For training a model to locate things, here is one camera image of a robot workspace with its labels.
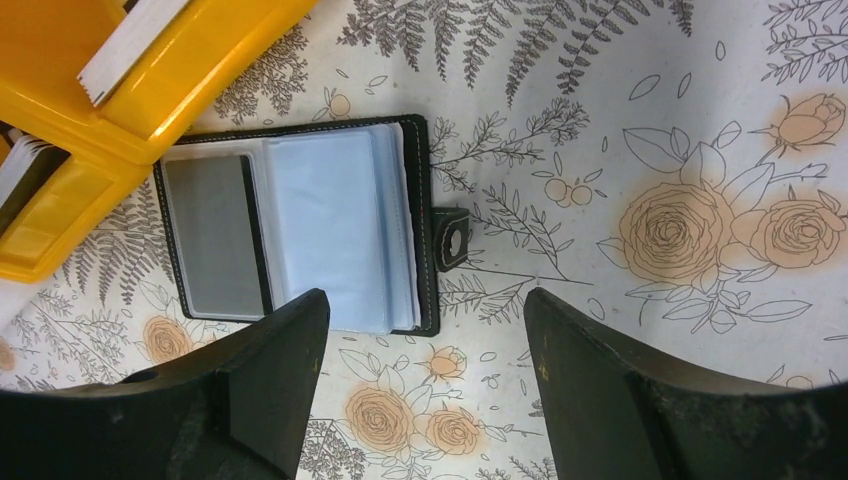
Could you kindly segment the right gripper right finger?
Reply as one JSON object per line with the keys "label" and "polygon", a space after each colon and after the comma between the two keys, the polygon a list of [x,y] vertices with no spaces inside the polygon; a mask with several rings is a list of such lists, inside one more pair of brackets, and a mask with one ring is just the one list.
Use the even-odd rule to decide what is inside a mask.
{"label": "right gripper right finger", "polygon": [[524,305],[562,479],[843,479],[847,387],[792,389],[710,370],[549,291]]}

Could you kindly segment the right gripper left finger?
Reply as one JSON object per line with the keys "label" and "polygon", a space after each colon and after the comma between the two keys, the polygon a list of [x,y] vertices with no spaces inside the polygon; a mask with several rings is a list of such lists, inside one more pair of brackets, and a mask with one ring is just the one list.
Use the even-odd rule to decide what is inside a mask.
{"label": "right gripper left finger", "polygon": [[5,479],[292,479],[328,339],[313,289],[112,384],[1,395]]}

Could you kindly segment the black card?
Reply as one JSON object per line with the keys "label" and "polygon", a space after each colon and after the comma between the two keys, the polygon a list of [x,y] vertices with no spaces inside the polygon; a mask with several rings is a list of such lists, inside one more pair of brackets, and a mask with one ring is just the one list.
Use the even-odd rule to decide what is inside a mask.
{"label": "black card", "polygon": [[245,155],[166,160],[160,167],[184,312],[252,322],[272,305]]}

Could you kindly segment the orange bin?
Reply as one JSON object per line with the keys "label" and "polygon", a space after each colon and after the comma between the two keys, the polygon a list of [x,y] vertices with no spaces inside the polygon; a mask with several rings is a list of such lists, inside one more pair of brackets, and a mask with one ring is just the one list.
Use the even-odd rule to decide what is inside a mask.
{"label": "orange bin", "polygon": [[80,156],[156,160],[309,1],[191,1],[102,105],[78,74],[124,19],[116,1],[1,5],[1,119]]}
{"label": "orange bin", "polygon": [[106,121],[80,135],[42,134],[69,157],[1,236],[1,277],[36,283],[151,173],[157,155],[139,137]]}

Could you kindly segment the black leather card holder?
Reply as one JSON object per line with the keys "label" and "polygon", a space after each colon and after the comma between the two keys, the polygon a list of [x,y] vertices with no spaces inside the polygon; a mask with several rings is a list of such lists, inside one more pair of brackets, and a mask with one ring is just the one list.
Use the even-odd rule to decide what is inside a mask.
{"label": "black leather card holder", "polygon": [[272,301],[266,315],[320,289],[333,330],[437,335],[438,280],[467,259],[470,214],[434,204],[428,140],[419,114],[181,139],[155,180],[184,315],[161,164],[245,155]]}

